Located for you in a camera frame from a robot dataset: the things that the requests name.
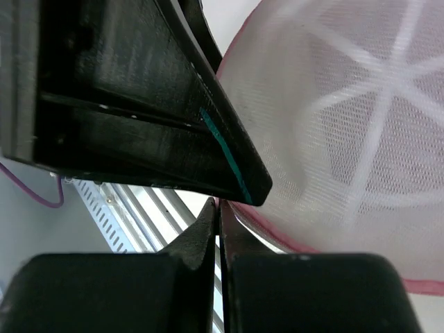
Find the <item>pink-trimmed mesh laundry bag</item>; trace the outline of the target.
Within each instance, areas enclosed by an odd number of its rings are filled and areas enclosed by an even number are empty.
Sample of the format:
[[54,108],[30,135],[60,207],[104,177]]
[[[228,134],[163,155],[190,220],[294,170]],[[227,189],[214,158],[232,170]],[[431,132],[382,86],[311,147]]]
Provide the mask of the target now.
[[443,294],[442,1],[261,1],[218,77],[273,180],[243,222]]

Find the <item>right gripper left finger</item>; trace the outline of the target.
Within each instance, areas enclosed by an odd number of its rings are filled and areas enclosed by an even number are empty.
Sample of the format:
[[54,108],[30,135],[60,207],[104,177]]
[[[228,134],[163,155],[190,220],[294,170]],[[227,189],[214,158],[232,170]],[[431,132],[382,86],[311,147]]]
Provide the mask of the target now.
[[157,253],[45,254],[12,279],[2,332],[211,332],[216,204]]

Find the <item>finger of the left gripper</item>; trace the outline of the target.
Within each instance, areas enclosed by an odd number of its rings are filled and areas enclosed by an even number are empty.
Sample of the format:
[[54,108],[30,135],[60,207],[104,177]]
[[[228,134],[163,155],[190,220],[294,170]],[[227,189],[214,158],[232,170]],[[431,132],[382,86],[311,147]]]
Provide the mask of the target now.
[[223,91],[179,2],[156,1],[155,5],[210,100],[208,106],[201,103],[198,111],[234,176],[236,185],[231,200],[256,207],[263,205],[273,184],[271,177]]

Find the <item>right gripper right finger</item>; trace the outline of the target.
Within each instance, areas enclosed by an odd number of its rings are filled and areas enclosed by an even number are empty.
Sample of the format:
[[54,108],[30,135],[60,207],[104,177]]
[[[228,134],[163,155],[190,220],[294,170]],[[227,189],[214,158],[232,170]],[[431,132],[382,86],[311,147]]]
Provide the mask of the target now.
[[278,254],[219,203],[226,332],[419,332],[400,276],[379,255]]

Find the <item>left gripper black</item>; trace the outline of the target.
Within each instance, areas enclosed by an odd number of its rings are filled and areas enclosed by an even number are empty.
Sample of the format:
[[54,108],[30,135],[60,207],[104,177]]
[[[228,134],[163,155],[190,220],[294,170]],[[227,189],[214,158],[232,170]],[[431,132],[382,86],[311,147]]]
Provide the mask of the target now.
[[2,1],[1,150],[103,182],[249,203],[156,1]]

